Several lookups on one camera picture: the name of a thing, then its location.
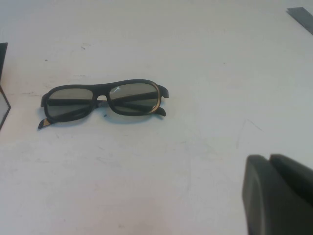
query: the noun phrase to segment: nose bridge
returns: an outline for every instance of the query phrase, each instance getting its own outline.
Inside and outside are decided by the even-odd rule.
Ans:
[[[105,84],[97,85],[94,89],[94,93],[97,96],[97,98],[102,95],[107,96],[109,91],[110,88],[108,88]]]

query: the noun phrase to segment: scratch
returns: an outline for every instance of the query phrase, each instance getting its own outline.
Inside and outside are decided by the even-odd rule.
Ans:
[[[252,125],[254,125],[256,128],[258,128],[260,131],[263,131],[260,127],[258,127],[253,121],[247,119],[248,122],[250,122]]]
[[[239,142],[240,142],[241,134],[242,134],[242,132],[244,130],[245,125],[246,125],[246,120],[244,120],[243,126],[241,127],[241,129],[240,129],[240,131],[238,133],[238,137],[237,137],[237,141],[236,141],[236,148],[237,149],[239,148]]]
[[[102,163],[104,163],[104,164],[107,164],[104,160],[102,160],[101,157],[96,157],[96,160],[98,160],[99,162],[102,162]]]

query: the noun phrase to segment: gray object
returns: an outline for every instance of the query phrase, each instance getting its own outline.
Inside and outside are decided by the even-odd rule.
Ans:
[[[0,80],[1,80],[1,74],[2,74],[2,68],[6,53],[6,48],[8,46],[8,43],[0,43]],[[11,106],[9,104],[9,101],[5,97],[5,94],[2,90],[2,87],[0,86],[0,129],[11,109]]]
[[[313,16],[304,7],[288,8],[287,13],[313,35]]]

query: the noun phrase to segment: black plastic frame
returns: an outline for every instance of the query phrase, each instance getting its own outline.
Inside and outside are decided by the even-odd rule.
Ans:
[[[4,59],[5,59],[5,54],[6,54],[7,47],[8,47],[8,43],[0,43],[0,81],[1,81],[2,69],[3,69],[3,64],[4,64]],[[0,85],[0,93],[3,95],[3,98],[4,98],[5,102],[8,105],[8,110],[6,111],[6,113],[3,116],[2,120],[1,120],[1,123],[0,123],[0,129],[1,129],[3,124],[4,124],[4,121],[6,120],[6,117],[9,114],[9,111],[11,109],[11,105],[10,105],[8,99],[6,98],[1,85]]]
[[[127,84],[149,84],[152,85],[157,92],[157,104],[156,106],[148,111],[148,112],[123,112],[120,111],[118,109],[115,108],[111,98],[110,98],[110,91],[117,87],[117,86],[121,86],[121,85],[127,85]],[[49,97],[55,93],[56,91],[59,90],[64,90],[64,89],[75,89],[75,88],[79,88],[79,89],[86,89],[86,90],[90,90],[92,92],[92,100],[91,100],[91,104],[90,104],[90,108],[89,110],[86,110],[86,112],[80,114],[80,115],[76,115],[75,117],[73,117],[73,115],[62,115],[61,118],[55,118],[52,117],[49,112],[48,112],[48,100]],[[100,106],[100,103],[103,101],[97,100],[97,98],[101,95],[105,95],[107,98],[107,103],[109,105],[109,107],[117,114],[120,115],[126,115],[126,116],[144,116],[144,115],[149,115],[149,114],[159,114],[162,116],[166,116],[166,113],[164,111],[164,109],[160,108],[161,105],[161,97],[164,98],[168,98],[169,94],[168,91],[165,87],[160,86],[158,84],[156,84],[155,82],[152,82],[150,80],[145,80],[145,79],[133,79],[133,80],[125,80],[125,81],[120,81],[120,82],[113,82],[113,83],[107,83],[107,84],[98,84],[98,85],[64,85],[64,86],[59,86],[56,88],[53,88],[51,91],[49,91],[47,94],[45,94],[42,97],[41,100],[41,107],[44,107],[45,109],[45,115],[46,115],[46,119],[42,120],[38,126],[38,129],[43,128],[44,126],[53,124],[53,123],[57,123],[57,122],[67,122],[67,121],[74,121],[74,120],[78,120],[78,119],[82,119],[86,116],[88,116],[95,108],[98,108]]]

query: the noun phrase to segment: black plastic object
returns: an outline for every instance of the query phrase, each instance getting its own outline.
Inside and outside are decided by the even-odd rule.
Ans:
[[[97,100],[105,95],[107,101]],[[127,116],[158,114],[166,116],[160,108],[161,97],[168,98],[165,87],[137,79],[99,85],[65,85],[53,88],[42,97],[46,119],[38,126],[41,129],[57,122],[78,120],[93,109],[109,106],[114,112]]]
[[[8,46],[8,43],[0,43],[0,81],[1,81],[2,68],[4,64],[4,58],[5,58],[7,46]],[[9,104],[9,101],[6,98],[1,85],[0,85],[0,109],[3,109],[3,110],[0,110],[0,113],[1,113],[0,129],[1,129],[11,109],[11,105]]]
[[[246,161],[243,201],[249,235],[313,234],[313,171],[283,155]]]
[[[288,8],[287,13],[313,34],[313,16],[304,7]]]

